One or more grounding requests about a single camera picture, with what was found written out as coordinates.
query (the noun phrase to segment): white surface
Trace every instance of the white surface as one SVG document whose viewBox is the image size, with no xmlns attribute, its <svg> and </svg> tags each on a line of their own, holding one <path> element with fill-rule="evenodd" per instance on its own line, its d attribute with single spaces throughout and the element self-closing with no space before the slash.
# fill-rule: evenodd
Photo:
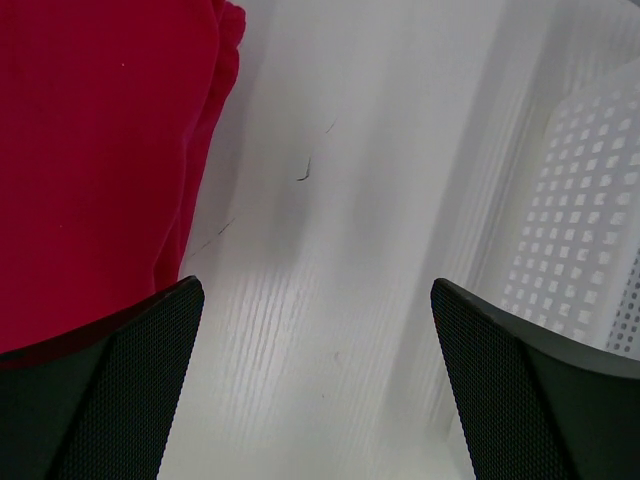
<svg viewBox="0 0 640 480">
<path fill-rule="evenodd" d="M 553 4 L 520 3 L 521 16 L 549 10 Z M 629 2 L 560 0 L 552 12 L 525 102 L 526 128 L 512 139 L 516 147 L 508 162 L 509 173 L 500 185 L 497 213 L 492 224 L 487 222 L 486 251 L 474 285 L 475 293 L 496 305 L 503 295 L 504 265 L 513 261 L 513 234 L 519 234 L 517 225 L 530 200 L 522 193 L 528 191 L 536 174 L 553 110 L 565 97 L 640 56 L 639 10 Z M 518 38 L 515 33 L 513 41 Z"/>
<path fill-rule="evenodd" d="M 635 61 L 555 109 L 502 281 L 503 309 L 600 349 L 640 239 L 639 78 Z"/>
<path fill-rule="evenodd" d="M 503 2 L 242 3 L 159 478 L 455 478 L 425 267 Z"/>
</svg>

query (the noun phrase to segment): white plastic basket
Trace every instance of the white plastic basket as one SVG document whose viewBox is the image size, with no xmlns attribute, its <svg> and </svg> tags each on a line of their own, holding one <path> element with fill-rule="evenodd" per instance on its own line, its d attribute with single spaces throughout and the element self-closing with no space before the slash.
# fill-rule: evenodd
<svg viewBox="0 0 640 480">
<path fill-rule="evenodd" d="M 640 60 L 555 109 L 501 299 L 527 320 L 632 357 L 640 356 L 639 102 Z"/>
</svg>

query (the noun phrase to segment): red fabric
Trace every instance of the red fabric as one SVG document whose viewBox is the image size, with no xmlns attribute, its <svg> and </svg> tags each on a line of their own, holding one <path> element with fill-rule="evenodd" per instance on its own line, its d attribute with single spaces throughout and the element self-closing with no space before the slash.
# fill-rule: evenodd
<svg viewBox="0 0 640 480">
<path fill-rule="evenodd" d="M 0 2 L 0 352 L 176 281 L 244 26 L 224 0 Z"/>
</svg>

